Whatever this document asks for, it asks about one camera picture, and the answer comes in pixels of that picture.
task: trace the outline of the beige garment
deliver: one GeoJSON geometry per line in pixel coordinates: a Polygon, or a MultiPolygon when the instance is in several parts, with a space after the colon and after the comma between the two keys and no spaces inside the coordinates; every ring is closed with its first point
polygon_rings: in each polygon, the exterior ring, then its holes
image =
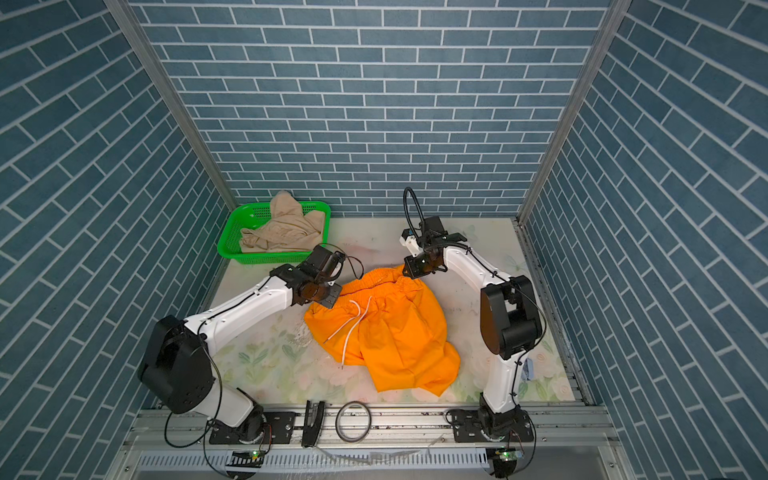
{"type": "Polygon", "coordinates": [[[240,230],[243,253],[308,251],[323,241],[325,213],[312,210],[304,215],[290,193],[278,192],[270,201],[270,212],[272,220],[261,227],[240,230]]]}

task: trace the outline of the mounting plate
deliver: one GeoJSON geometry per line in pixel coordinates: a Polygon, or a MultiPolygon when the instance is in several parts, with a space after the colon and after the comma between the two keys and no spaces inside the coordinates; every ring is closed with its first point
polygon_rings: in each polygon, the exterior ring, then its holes
{"type": "Polygon", "coordinates": [[[446,416],[452,425],[453,440],[456,443],[507,442],[508,440],[513,442],[518,440],[518,437],[520,442],[533,442],[533,429],[530,422],[527,427],[524,423],[513,425],[511,430],[517,433],[517,436],[513,435],[511,439],[510,434],[495,439],[483,432],[477,410],[454,409],[446,416]]]}
{"type": "MultiPolygon", "coordinates": [[[[293,421],[296,418],[296,413],[265,412],[264,418],[266,418],[266,423],[272,426],[273,445],[288,445],[293,434],[293,421]]],[[[240,443],[235,437],[230,436],[228,429],[211,431],[208,443],[211,445],[248,445],[240,443]]]]}

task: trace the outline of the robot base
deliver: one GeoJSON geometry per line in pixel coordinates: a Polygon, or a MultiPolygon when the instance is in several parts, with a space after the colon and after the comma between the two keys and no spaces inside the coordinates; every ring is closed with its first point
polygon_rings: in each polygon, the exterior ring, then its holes
{"type": "Polygon", "coordinates": [[[261,408],[254,409],[251,416],[236,429],[216,421],[211,429],[211,445],[254,445],[259,442],[268,445],[269,440],[264,439],[266,433],[272,434],[273,445],[287,445],[293,435],[293,421],[296,418],[294,412],[263,412],[261,408]]]}
{"type": "Polygon", "coordinates": [[[480,397],[478,410],[452,410],[448,415],[453,417],[453,439],[456,443],[475,442],[506,442],[507,440],[520,440],[520,442],[533,442],[533,427],[531,417],[520,408],[495,413],[480,397]]]}

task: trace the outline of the clothing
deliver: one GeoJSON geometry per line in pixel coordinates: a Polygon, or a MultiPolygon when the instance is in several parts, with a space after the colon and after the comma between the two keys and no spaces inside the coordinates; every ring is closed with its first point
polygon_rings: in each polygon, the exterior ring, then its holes
{"type": "Polygon", "coordinates": [[[303,252],[323,241],[326,215],[312,210],[306,215],[290,193],[281,190],[270,201],[272,219],[252,230],[243,228],[240,249],[243,253],[303,252]]]}
{"type": "Polygon", "coordinates": [[[332,309],[313,303],[304,322],[337,362],[367,366],[380,392],[421,387],[440,396],[458,375],[442,308],[402,266],[347,283],[332,309]]]}

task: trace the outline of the metal rail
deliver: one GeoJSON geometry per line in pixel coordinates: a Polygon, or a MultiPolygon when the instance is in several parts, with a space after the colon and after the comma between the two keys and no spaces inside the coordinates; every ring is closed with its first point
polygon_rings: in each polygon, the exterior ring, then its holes
{"type": "Polygon", "coordinates": [[[605,54],[608,51],[608,47],[611,46],[611,42],[614,40],[616,31],[621,25],[621,21],[624,20],[624,14],[629,8],[629,4],[632,0],[613,0],[611,7],[605,14],[605,18],[601,23],[598,35],[594,39],[594,44],[589,50],[587,60],[584,62],[584,66],[581,68],[578,80],[574,86],[571,96],[568,97],[568,103],[565,104],[563,109],[563,116],[558,122],[558,126],[554,130],[552,140],[549,142],[547,151],[544,153],[544,157],[541,160],[541,165],[536,172],[536,175],[531,182],[531,188],[528,190],[528,195],[525,196],[523,204],[520,207],[520,213],[518,214],[518,222],[521,225],[525,225],[528,221],[528,217],[531,216],[533,206],[536,204],[538,196],[541,194],[541,189],[547,183],[549,178],[549,172],[552,171],[554,163],[558,160],[558,155],[565,144],[565,139],[571,132],[571,127],[576,120],[576,115],[581,109],[581,105],[584,103],[584,99],[589,93],[589,87],[592,86],[592,82],[595,77],[598,76],[598,70],[605,59],[605,54]]]}
{"type": "MultiPolygon", "coordinates": [[[[616,432],[605,407],[584,406],[580,402],[560,404],[524,405],[536,425],[538,445],[546,446],[611,446],[618,443],[616,432]]],[[[303,430],[304,406],[268,406],[269,411],[295,412],[294,433],[289,445],[273,445],[273,449],[300,449],[303,430]]],[[[364,442],[349,444],[342,441],[334,429],[334,420],[339,407],[326,408],[326,418],[320,432],[318,445],[323,448],[398,448],[422,449],[434,442],[441,446],[488,446],[499,445],[479,439],[476,443],[458,444],[453,441],[452,427],[446,422],[444,414],[450,408],[476,409],[477,405],[454,404],[444,406],[370,406],[372,419],[371,432],[364,442]]],[[[344,428],[362,429],[367,425],[367,418],[352,415],[349,411],[344,419],[344,428]]],[[[141,410],[128,437],[126,445],[133,449],[167,449],[163,438],[163,427],[168,415],[166,409],[141,410]]],[[[196,413],[174,416],[170,422],[168,436],[173,442],[182,443],[194,440],[204,427],[204,417],[196,413]]],[[[202,449],[202,445],[193,445],[189,449],[202,449]]],[[[207,449],[232,449],[230,445],[211,445],[207,449]]]]}
{"type": "MultiPolygon", "coordinates": [[[[518,235],[525,262],[528,265],[528,271],[531,272],[531,282],[533,282],[538,298],[541,301],[541,309],[544,310],[547,317],[548,328],[551,331],[554,344],[557,346],[558,352],[560,353],[560,359],[563,361],[565,372],[569,375],[569,378],[573,378],[577,384],[581,394],[581,400],[587,405],[594,405],[594,395],[589,388],[587,377],[584,375],[584,370],[579,366],[578,358],[573,350],[573,346],[571,345],[570,340],[568,340],[568,334],[565,332],[565,327],[563,326],[560,313],[558,312],[557,304],[554,301],[552,292],[545,279],[544,272],[541,270],[541,264],[536,257],[528,231],[518,222],[513,220],[512,223],[515,226],[515,232],[518,235]]],[[[576,400],[579,399],[575,392],[574,397],[576,400]]]]}
{"type": "Polygon", "coordinates": [[[133,48],[134,53],[147,72],[147,75],[149,75],[155,88],[163,98],[165,106],[168,107],[170,114],[174,116],[179,124],[181,132],[187,138],[187,141],[190,142],[190,146],[197,155],[197,159],[203,165],[206,173],[208,173],[208,177],[213,181],[227,208],[230,210],[236,209],[239,204],[235,200],[232,190],[230,190],[221,170],[216,165],[214,156],[208,150],[203,137],[200,136],[197,125],[192,121],[187,108],[184,107],[184,103],[174,84],[171,83],[160,58],[157,56],[157,52],[152,48],[149,37],[147,37],[144,29],[139,25],[138,18],[136,18],[133,9],[127,0],[104,0],[104,3],[123,32],[123,35],[125,35],[126,40],[128,40],[128,44],[133,48]]]}

